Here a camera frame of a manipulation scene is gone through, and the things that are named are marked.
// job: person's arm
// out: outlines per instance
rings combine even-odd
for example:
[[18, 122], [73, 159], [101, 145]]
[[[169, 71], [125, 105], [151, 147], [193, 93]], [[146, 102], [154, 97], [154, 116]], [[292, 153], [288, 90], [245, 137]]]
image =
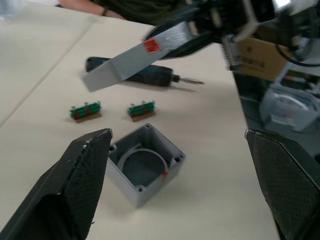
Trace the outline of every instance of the person's arm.
[[[76, 10], [80, 12], [85, 12], [89, 14], [101, 15], [104, 12], [104, 7], [100, 6], [90, 0], [59, 0], [59, 3], [62, 7], [66, 9]], [[108, 10], [106, 12], [106, 17], [124, 19], [120, 14]]]

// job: terminal block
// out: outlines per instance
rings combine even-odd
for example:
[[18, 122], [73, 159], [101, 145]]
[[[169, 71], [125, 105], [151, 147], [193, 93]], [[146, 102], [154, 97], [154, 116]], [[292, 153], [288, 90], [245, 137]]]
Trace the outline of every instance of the terminal block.
[[128, 114], [133, 122], [138, 122], [140, 120], [152, 117], [156, 115], [155, 101], [142, 101], [142, 104], [138, 106], [131, 104], [131, 107], [128, 108]]
[[70, 117], [77, 123], [81, 123], [86, 120], [96, 119], [101, 117], [101, 103], [100, 101], [94, 103], [84, 103], [82, 107], [73, 106], [70, 110]]

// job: cardboard box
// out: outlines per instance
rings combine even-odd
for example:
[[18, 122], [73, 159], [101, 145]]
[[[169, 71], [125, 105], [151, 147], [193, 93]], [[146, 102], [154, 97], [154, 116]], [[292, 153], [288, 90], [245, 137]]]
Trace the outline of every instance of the cardboard box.
[[[242, 60], [240, 72], [273, 82], [287, 65], [287, 61], [277, 52], [275, 44], [249, 37], [237, 43]], [[292, 57], [292, 53], [280, 46], [282, 51]]]

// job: table surface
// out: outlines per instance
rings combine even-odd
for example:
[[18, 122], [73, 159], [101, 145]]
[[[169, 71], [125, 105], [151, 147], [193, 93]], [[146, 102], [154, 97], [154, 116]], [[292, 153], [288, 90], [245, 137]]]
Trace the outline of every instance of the table surface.
[[[99, 18], [0, 128], [0, 228], [73, 139], [112, 128], [115, 142], [151, 123], [186, 154], [185, 165], [140, 209], [106, 177], [87, 239], [278, 239], [244, 138], [236, 85], [217, 44], [156, 63], [205, 85], [126, 82], [86, 90], [81, 76], [87, 57], [114, 57], [137, 45], [149, 28]], [[133, 123], [126, 109], [141, 100], [155, 100], [157, 115]], [[83, 123], [69, 118], [71, 106], [94, 101], [101, 101], [102, 117]]]
[[26, 2], [0, 22], [0, 126], [38, 86], [96, 17]]

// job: electric screwdriver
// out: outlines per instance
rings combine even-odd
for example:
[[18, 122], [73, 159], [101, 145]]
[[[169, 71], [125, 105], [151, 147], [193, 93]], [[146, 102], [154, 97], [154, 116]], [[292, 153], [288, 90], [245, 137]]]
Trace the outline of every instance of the electric screwdriver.
[[[109, 59], [110, 58], [96, 56], [89, 57], [86, 60], [85, 70], [87, 72], [90, 72], [91, 70], [108, 61]], [[145, 69], [128, 78], [127, 81], [158, 87], [169, 87], [171, 82], [178, 83], [179, 81], [189, 84], [204, 84], [202, 81], [196, 79], [181, 78], [179, 75], [174, 74], [172, 68], [156, 65], [147, 66]]]

